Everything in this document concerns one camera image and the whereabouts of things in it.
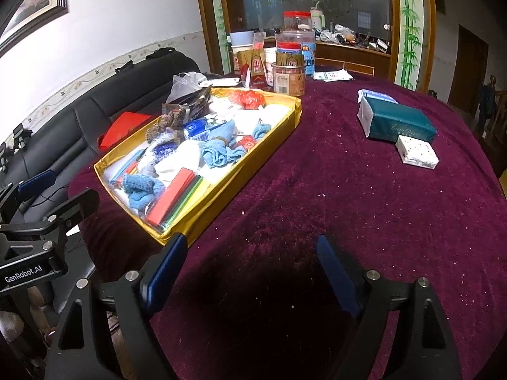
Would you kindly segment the wooden counter cabinet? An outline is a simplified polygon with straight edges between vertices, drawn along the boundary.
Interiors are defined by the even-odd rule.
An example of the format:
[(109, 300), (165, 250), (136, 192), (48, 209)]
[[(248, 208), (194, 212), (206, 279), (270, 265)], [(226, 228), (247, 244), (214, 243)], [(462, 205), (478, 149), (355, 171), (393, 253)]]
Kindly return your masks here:
[(354, 46), (317, 42), (315, 65), (329, 70), (345, 69), (366, 76), (374, 76), (394, 81), (390, 71), (391, 56)]

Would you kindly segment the blue towel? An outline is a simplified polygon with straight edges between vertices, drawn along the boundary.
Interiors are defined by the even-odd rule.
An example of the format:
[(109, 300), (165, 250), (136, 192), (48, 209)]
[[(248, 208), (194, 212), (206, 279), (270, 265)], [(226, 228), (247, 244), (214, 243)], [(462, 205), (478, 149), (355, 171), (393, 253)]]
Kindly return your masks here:
[(229, 120), (212, 129), (209, 138), (200, 145), (201, 158), (208, 167), (226, 167), (239, 161), (246, 154), (247, 151), (243, 146), (233, 149), (230, 145), (234, 128), (234, 120)]

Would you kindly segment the purple velvet tablecloth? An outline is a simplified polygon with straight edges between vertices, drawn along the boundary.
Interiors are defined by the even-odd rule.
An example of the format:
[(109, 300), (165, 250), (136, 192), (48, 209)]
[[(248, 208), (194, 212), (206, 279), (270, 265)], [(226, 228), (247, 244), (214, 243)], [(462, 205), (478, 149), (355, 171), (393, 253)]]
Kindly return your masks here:
[[(366, 138), (362, 88), (419, 108), (437, 130), (433, 170)], [(152, 327), (182, 379), (330, 379), (350, 329), (315, 243), (326, 234), (384, 277), (425, 276), (462, 375), (506, 330), (506, 199), (461, 117), (387, 81), (311, 81), (299, 126), (190, 248)]]

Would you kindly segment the black leather sofa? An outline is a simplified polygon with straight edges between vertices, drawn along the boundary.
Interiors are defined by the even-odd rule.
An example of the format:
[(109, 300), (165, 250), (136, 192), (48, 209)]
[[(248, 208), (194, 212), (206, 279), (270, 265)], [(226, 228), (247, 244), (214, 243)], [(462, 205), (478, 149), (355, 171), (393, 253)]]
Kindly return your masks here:
[(1, 186), (17, 184), (51, 170), (55, 184), (24, 202), (13, 223), (42, 220), (68, 198), (68, 184), (100, 154), (99, 138), (125, 111), (149, 116), (162, 111), (173, 77), (200, 71), (192, 59), (174, 48), (160, 49), (145, 60), (124, 65), (52, 117), (28, 140), (28, 146), (12, 156)]

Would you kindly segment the white papers on table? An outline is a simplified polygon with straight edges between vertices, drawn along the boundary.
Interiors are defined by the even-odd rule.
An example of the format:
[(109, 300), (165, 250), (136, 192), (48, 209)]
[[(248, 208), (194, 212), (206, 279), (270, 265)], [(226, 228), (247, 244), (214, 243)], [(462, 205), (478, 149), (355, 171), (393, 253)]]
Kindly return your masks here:
[(333, 81), (351, 81), (353, 76), (345, 69), (331, 71), (315, 71), (313, 75), (315, 81), (333, 82)]

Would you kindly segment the blue label snack jar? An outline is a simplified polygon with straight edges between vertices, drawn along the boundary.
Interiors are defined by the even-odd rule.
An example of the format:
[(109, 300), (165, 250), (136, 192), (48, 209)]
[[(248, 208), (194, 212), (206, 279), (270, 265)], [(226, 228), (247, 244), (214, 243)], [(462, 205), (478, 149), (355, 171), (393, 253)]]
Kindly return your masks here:
[(305, 75), (312, 78), (315, 74), (316, 40), (313, 31), (283, 31), (276, 36), (278, 52), (303, 55)]

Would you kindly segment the red plastic bag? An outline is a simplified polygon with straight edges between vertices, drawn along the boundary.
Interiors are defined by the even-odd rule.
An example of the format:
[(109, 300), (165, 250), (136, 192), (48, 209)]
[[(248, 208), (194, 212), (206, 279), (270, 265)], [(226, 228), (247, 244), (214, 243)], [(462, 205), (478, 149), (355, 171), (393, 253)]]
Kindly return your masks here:
[(231, 103), (240, 105), (245, 110), (258, 110), (266, 105), (263, 93), (253, 90), (234, 90), (228, 99)]

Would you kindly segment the orange label clear jar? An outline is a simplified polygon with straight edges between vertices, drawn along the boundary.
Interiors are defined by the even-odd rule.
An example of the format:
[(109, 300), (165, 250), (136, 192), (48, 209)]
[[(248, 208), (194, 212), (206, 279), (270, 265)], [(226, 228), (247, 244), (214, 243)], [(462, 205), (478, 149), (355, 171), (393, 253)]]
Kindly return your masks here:
[(305, 87), (304, 66), (273, 64), (273, 89), (275, 93), (302, 97), (305, 94)]

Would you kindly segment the red stick pack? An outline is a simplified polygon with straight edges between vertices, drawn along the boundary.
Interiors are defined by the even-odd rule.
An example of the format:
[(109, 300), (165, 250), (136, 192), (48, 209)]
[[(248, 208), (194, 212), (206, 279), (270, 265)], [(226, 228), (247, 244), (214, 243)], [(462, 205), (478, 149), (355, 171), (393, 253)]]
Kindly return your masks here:
[(181, 168), (151, 207), (145, 217), (146, 222), (156, 229), (167, 227), (201, 179), (195, 172)]

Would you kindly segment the red paper bag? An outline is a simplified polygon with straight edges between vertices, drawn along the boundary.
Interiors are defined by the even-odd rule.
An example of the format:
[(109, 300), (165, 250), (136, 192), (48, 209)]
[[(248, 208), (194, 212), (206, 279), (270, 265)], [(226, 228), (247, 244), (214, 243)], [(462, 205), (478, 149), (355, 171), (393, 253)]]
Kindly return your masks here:
[(150, 115), (138, 112), (123, 112), (109, 127), (105, 134), (98, 139), (98, 148), (101, 152), (108, 150), (112, 145), (129, 136), (139, 126), (151, 119)]

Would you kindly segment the black snack bag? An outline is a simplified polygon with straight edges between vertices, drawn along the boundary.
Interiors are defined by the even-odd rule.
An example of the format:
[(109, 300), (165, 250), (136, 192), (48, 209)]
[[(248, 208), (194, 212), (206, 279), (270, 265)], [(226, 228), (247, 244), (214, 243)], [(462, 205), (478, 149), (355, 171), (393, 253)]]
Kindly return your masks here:
[(163, 104), (162, 114), (172, 117), (174, 125), (183, 125), (209, 112), (211, 87), (203, 87), (196, 92)]

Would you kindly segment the yellow rimmed white box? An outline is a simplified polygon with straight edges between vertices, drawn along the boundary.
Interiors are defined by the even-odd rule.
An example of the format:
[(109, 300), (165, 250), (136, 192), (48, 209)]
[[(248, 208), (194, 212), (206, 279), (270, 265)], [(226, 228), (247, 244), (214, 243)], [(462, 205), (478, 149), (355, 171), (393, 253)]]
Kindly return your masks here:
[[(202, 178), (167, 227), (156, 229), (145, 220), (160, 196), (144, 211), (136, 211), (129, 208), (128, 196), (123, 190), (124, 175), (140, 174), (138, 161), (149, 145), (145, 134), (159, 117), (129, 135), (94, 165), (94, 171), (109, 196), (160, 244), (168, 243), (176, 232), (184, 234), (188, 243), (193, 243), (301, 120), (302, 102), (297, 97), (254, 90), (263, 93), (266, 105), (258, 110), (245, 110), (229, 101), (228, 97), (234, 90), (247, 91), (241, 88), (212, 88), (209, 112), (185, 123), (185, 139), (175, 152), (155, 165), (156, 179), (163, 182), (165, 188), (181, 168), (189, 169)], [(239, 161), (226, 167), (210, 168), (201, 158), (200, 145), (209, 138), (212, 129), (229, 120), (235, 122), (230, 145), (233, 149), (243, 146), (247, 152)]]

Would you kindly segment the blue white tissue packet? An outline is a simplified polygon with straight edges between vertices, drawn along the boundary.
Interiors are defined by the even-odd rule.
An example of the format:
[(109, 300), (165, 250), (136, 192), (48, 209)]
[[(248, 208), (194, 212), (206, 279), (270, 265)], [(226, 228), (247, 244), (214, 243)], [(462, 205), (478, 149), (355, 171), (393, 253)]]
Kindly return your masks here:
[(360, 89), (357, 91), (357, 102), (360, 103), (363, 99), (380, 99), (382, 101), (391, 102), (397, 104), (398, 101), (394, 99), (393, 97), (385, 94), (385, 93), (378, 93), (376, 91), (372, 91), (369, 89)]

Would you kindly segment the framed wall picture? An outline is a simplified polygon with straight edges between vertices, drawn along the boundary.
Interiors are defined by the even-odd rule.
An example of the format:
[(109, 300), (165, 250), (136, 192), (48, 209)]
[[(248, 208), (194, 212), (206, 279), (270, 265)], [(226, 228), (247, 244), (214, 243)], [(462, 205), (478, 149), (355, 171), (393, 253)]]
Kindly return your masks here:
[(1, 56), (67, 12), (67, 0), (23, 0), (1, 34)]

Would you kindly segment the small white patterned box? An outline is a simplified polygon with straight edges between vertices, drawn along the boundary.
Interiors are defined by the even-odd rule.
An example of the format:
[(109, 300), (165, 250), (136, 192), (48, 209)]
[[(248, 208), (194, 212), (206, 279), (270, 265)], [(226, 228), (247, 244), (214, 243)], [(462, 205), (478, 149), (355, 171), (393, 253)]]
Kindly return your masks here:
[(399, 135), (395, 147), (403, 164), (433, 170), (439, 163), (439, 158), (428, 142)]

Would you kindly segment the clear jar red lid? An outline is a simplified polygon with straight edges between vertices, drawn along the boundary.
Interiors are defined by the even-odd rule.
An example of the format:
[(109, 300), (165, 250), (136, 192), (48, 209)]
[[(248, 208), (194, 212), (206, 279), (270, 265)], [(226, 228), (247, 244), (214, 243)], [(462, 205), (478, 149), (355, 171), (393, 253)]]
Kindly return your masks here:
[(311, 32), (313, 30), (309, 11), (290, 10), (284, 12), (284, 30)]

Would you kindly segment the teal facial tissue pack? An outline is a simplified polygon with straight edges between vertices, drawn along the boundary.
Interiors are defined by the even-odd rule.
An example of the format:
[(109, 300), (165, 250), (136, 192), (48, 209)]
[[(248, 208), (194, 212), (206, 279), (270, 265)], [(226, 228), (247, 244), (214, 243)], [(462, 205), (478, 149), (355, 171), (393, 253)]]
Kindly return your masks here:
[(359, 102), (358, 120), (367, 138), (396, 143), (399, 136), (409, 136), (431, 143), (437, 131), (419, 109), (365, 97)]

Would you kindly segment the light blue knitted cloth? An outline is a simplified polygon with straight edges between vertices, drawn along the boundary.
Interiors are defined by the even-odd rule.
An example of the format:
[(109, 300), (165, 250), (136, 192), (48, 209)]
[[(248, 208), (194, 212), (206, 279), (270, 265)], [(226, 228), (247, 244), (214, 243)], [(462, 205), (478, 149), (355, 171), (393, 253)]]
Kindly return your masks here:
[(126, 174), (123, 190), (128, 196), (129, 208), (144, 211), (163, 192), (165, 186), (160, 180), (143, 174)]

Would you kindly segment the blue white plastic bag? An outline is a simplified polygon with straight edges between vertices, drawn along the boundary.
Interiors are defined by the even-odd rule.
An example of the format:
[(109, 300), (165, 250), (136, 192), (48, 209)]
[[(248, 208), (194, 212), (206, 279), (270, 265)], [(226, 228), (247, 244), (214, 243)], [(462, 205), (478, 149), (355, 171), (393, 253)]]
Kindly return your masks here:
[(143, 156), (139, 159), (138, 173), (156, 178), (155, 165), (175, 152), (180, 144), (181, 139), (173, 132), (159, 134), (149, 143)]

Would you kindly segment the clear plastic bag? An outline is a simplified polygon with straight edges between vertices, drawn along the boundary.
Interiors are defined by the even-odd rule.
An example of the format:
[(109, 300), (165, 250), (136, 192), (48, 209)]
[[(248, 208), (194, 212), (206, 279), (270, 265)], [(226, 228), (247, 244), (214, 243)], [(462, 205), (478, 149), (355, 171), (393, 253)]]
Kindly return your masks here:
[(190, 93), (195, 93), (202, 88), (201, 84), (207, 81), (207, 77), (199, 72), (182, 72), (173, 76), (173, 84), (166, 103), (174, 103), (177, 99)]

